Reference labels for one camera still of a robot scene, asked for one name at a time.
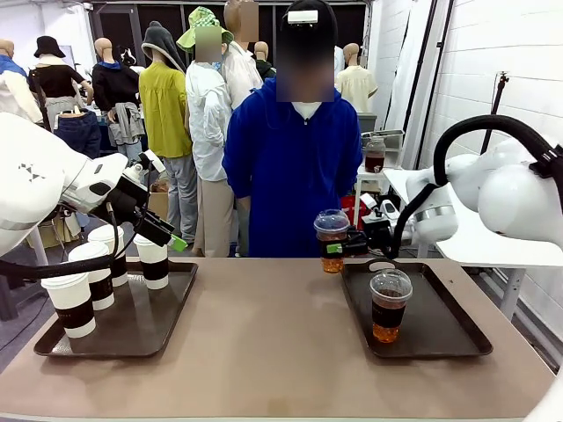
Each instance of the yellow-green shirt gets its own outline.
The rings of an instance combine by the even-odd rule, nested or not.
[[[186,76],[164,63],[153,62],[139,76],[139,94],[149,149],[166,158],[191,154],[192,141],[184,128]]]

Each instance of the plastic cup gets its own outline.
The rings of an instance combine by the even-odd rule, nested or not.
[[[325,273],[339,273],[344,269],[342,240],[346,240],[350,221],[341,209],[323,211],[313,223],[321,245],[321,264]]]
[[[69,338],[81,338],[96,328],[88,273],[63,275],[41,281]]]
[[[107,246],[101,242],[88,242],[74,248],[69,254],[69,261],[84,261],[108,254]],[[88,273],[91,303],[94,310],[109,308],[115,302],[113,296],[112,273],[109,268]]]
[[[158,290],[168,285],[168,248],[158,246],[149,239],[136,235],[133,243],[139,251],[147,288]]]
[[[117,252],[123,250],[123,229],[118,226],[117,236],[119,241],[117,243]],[[102,227],[98,227],[92,230],[90,235],[88,235],[89,242],[101,242],[107,246],[109,253],[113,253],[113,246],[115,245],[115,234],[113,233],[113,226],[107,224]],[[112,272],[112,284],[114,287],[119,287],[127,283],[127,262],[125,259],[125,253],[123,253],[119,258],[117,258],[110,266]]]
[[[397,269],[379,270],[369,282],[373,336],[382,343],[398,337],[406,303],[413,295],[408,275]]]

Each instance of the tray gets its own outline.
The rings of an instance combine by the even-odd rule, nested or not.
[[[82,359],[148,358],[168,344],[194,284],[197,265],[169,261],[169,285],[149,290],[140,262],[128,262],[128,283],[114,287],[115,303],[94,312],[96,330],[68,338],[57,319],[35,344],[41,356]]]
[[[376,263],[384,265],[372,271],[370,266]],[[406,305],[398,339],[384,344],[373,337],[369,281],[374,271],[389,264],[408,274],[413,283],[413,297]],[[368,347],[380,358],[456,358],[493,351],[485,334],[426,264],[379,258],[362,264],[346,264],[342,278]]]

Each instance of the white table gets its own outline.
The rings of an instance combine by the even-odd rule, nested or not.
[[[415,172],[384,170],[384,175],[404,202],[409,201],[406,180]],[[461,203],[451,185],[448,185],[448,189],[459,226],[452,238],[438,242],[436,248],[445,258],[452,259],[461,266],[513,268],[501,303],[502,313],[511,319],[526,268],[562,267],[563,251],[555,244],[511,239],[493,233],[485,227],[477,213]],[[426,253],[428,246],[419,246],[418,258],[425,258]]]
[[[395,169],[397,168],[397,155],[398,153],[391,153],[385,155],[384,169]],[[384,184],[388,183],[387,177],[384,175],[383,171],[378,173],[371,173],[366,171],[366,166],[364,163],[360,164],[358,167],[358,176],[355,182],[355,202],[354,202],[354,221],[353,224],[357,227],[358,221],[360,220],[360,196],[362,196],[362,182],[367,181],[377,181],[382,187],[382,192],[384,191]]]

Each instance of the paper cup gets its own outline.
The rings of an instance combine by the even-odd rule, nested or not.
[[[168,285],[168,248],[158,246],[149,239],[136,235],[133,243],[139,251],[147,288],[158,290]]]
[[[101,242],[88,242],[74,248],[69,254],[69,261],[103,257],[108,254],[107,246]],[[113,297],[112,273],[109,268],[91,271],[88,274],[91,303],[94,310],[109,308],[115,302]]]
[[[69,338],[81,338],[96,328],[88,273],[63,275],[41,281]]]
[[[119,238],[117,252],[119,252],[123,250],[123,229],[121,227],[117,228],[117,236]],[[113,226],[111,224],[98,227],[92,230],[90,235],[88,235],[89,242],[101,242],[105,244],[109,253],[113,252],[113,246],[115,244],[114,239],[115,234],[113,233]],[[114,287],[122,286],[127,283],[128,277],[125,253],[112,263],[110,269],[112,271],[112,284]]]

